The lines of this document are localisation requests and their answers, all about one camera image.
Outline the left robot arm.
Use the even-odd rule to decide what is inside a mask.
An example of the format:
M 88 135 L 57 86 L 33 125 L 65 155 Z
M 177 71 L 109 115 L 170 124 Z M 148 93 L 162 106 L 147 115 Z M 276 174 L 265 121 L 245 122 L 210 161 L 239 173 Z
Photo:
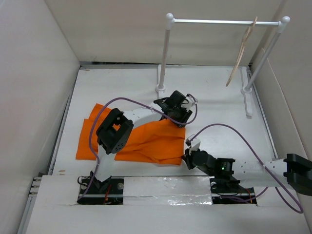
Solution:
M 101 154 L 92 150 L 97 164 L 90 174 L 90 182 L 100 194 L 108 189 L 116 160 L 180 165 L 185 126 L 192 123 L 190 117 L 197 113 L 191 110 L 192 106 L 197 106 L 196 99 L 179 91 L 149 105 L 129 98 L 124 101 L 140 108 L 123 112 L 118 108 L 108 110 L 104 106 L 90 131 L 96 134 L 97 144 L 104 150 Z M 100 120 L 106 110 L 107 116 Z

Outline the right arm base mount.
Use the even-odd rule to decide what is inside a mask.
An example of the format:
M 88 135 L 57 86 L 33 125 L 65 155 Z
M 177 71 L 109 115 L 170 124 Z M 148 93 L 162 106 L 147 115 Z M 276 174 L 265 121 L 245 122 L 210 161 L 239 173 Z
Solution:
M 210 181 L 212 203 L 217 204 L 257 204 L 254 188 L 243 188 L 238 184 L 229 185 L 221 180 Z

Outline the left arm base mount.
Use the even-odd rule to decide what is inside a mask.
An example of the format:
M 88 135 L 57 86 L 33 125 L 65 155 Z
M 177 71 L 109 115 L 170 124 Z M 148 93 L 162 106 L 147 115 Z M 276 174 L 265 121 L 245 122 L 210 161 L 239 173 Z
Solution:
M 78 201 L 80 205 L 122 205 L 123 204 L 123 189 L 124 178 L 123 177 L 109 177 L 105 181 L 94 178 L 89 189 L 91 177 L 93 172 L 90 172 L 89 176 L 80 176 L 77 179 L 80 185 Z

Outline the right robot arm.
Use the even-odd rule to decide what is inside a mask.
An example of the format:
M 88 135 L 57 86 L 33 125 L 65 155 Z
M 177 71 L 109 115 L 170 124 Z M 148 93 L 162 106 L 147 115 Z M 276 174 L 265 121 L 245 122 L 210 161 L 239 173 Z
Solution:
M 285 186 L 299 194 L 312 195 L 312 162 L 297 154 L 264 164 L 215 158 L 200 149 L 187 149 L 182 158 L 189 170 L 198 168 L 211 177 L 213 193 L 236 194 L 245 188 Z

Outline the orange trousers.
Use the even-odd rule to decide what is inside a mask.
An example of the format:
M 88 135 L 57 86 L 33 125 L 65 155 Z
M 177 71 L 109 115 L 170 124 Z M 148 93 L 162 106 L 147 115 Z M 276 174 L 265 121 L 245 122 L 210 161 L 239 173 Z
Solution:
M 80 132 L 77 160 L 96 160 L 89 148 L 89 135 L 101 104 L 96 104 Z M 180 165 L 184 155 L 185 128 L 178 128 L 170 120 L 153 121 L 132 130 L 126 146 L 115 160 Z

